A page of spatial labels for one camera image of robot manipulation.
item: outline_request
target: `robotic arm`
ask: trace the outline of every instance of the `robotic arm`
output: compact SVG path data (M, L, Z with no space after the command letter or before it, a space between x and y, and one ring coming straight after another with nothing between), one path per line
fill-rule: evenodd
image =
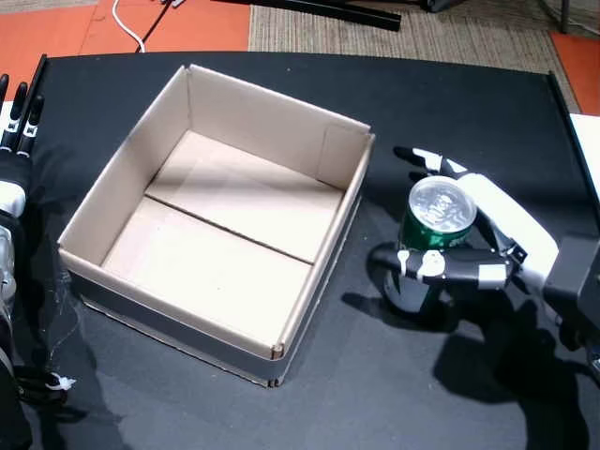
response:
M483 174L426 150L394 151L428 174L456 180L487 219L496 248L383 249L373 254L374 261L432 286L501 289L518 278L561 326L562 342L570 350L586 346L600 380L600 241L568 234L558 246L531 214Z
M8 75L0 77L0 109L8 88ZM0 443L2 448L28 448L31 431L20 400L35 404L62 404L74 383L66 377L36 367L13 366L11 315L20 266L26 255L20 217L29 194L32 159L38 123L44 105L42 96L24 107L27 84L22 82L0 130Z

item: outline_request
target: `black table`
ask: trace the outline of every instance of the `black table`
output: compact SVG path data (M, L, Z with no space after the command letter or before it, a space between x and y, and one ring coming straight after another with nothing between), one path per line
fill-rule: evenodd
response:
M275 390L83 307L56 253L104 164L176 68L192 62L347 114L377 134L349 240ZM555 237L598 233L548 77L263 53L58 58L47 70L25 216L33 281L23 288L15 340L25 362L78 381L63 411L26 408L35 448L599 448L600 395L578 363L583 354L556 344L530 298L514 287L470 298L459 310L473 322L451 334L420 330L381 299L366 263L395 238L412 184L391 154L400 143L487 173ZM481 329L503 331L486 340ZM499 347L492 335L516 344Z

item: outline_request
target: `cardboard box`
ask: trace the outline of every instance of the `cardboard box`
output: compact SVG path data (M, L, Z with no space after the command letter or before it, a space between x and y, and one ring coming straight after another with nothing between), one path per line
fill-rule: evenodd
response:
M83 301L281 383L357 205L369 127L181 67L59 239Z

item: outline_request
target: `orange tile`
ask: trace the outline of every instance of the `orange tile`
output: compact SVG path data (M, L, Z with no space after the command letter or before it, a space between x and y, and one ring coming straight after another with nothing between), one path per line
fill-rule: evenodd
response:
M90 7L60 7L33 12L0 14L0 73L10 75L7 100L21 81L30 82L42 53L78 54L94 13Z
M82 54L128 53L136 42L121 30L112 15L113 0L100 0ZM117 13L126 26L140 38L150 29L163 6L158 0L121 0ZM187 0L180 7L169 8L146 42L149 52L248 49L250 7Z
M147 41L149 52L246 51L250 6L187 0L170 8Z
M581 112L600 115L600 40L551 36Z
M162 5L157 0L121 0L117 14L128 28L143 38L161 9ZM131 53L137 47L136 41L114 20L113 0L99 0L81 54Z

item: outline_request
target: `carpet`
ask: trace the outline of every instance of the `carpet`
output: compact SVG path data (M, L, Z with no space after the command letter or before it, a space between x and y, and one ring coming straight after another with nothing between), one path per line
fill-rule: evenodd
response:
M98 0L0 0L0 14L48 8L82 7L95 5L97 2Z
M569 109L579 111L548 34L552 21L531 1L471 0L438 14L419 7L377 5L382 7L402 13L399 32L252 7L248 49L424 59L538 73L551 70Z

